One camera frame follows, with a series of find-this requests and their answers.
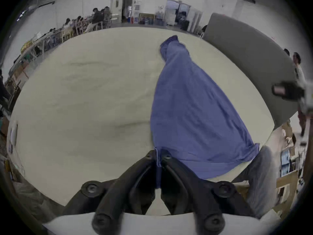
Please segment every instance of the round table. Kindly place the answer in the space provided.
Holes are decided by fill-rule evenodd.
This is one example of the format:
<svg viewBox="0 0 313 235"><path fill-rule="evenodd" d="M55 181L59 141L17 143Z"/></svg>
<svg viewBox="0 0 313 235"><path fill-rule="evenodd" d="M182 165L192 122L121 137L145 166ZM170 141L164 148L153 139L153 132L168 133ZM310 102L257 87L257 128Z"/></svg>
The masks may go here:
<svg viewBox="0 0 313 235"><path fill-rule="evenodd" d="M253 141L263 145L274 127L271 114L251 81L219 50L167 29L105 29L64 42L24 85L7 137L16 122L10 157L24 178L66 205L84 182L118 178L153 149L150 113L164 66L159 46L172 35L224 91ZM231 181L247 164L215 180Z"/></svg>

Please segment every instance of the jeans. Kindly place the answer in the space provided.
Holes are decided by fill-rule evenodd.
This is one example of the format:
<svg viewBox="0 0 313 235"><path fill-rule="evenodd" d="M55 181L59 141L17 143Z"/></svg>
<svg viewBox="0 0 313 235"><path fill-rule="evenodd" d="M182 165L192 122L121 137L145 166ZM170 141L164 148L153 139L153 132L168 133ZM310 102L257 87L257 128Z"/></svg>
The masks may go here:
<svg viewBox="0 0 313 235"><path fill-rule="evenodd" d="M263 146L259 154L232 183L248 180L250 188L246 202L257 218L272 209L276 202L276 166L269 147Z"/></svg>

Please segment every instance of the doorway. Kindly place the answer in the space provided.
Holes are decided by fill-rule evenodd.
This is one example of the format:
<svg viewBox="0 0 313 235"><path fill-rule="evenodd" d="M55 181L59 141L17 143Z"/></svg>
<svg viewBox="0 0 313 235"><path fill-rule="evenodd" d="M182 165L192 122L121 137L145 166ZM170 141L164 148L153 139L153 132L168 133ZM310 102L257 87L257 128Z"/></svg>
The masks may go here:
<svg viewBox="0 0 313 235"><path fill-rule="evenodd" d="M134 0L111 0L112 23L127 22L132 17Z"/></svg>
<svg viewBox="0 0 313 235"><path fill-rule="evenodd" d="M190 5L182 3L181 1L167 0L166 1L166 21L169 25L177 25L180 20L186 19Z"/></svg>
<svg viewBox="0 0 313 235"><path fill-rule="evenodd" d="M133 0L123 0L122 6L122 23L132 16Z"/></svg>

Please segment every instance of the blue cloth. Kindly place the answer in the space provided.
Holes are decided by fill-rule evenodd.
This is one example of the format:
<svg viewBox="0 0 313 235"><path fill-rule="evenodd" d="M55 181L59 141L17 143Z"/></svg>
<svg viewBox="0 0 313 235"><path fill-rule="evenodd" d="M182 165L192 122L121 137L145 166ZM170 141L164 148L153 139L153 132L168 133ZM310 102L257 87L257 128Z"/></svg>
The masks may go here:
<svg viewBox="0 0 313 235"><path fill-rule="evenodd" d="M167 39L160 52L166 64L151 112L155 149L168 150L202 179L255 158L259 144L253 143L232 103L192 62L177 36Z"/></svg>

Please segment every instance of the door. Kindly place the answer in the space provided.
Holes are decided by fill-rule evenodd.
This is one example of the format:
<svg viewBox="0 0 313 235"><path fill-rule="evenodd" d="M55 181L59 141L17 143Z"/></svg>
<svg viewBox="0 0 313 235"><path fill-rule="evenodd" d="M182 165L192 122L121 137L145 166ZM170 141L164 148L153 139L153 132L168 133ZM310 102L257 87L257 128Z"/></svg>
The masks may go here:
<svg viewBox="0 0 313 235"><path fill-rule="evenodd" d="M122 5L123 0L111 0L111 13L113 24L118 24L122 22Z"/></svg>

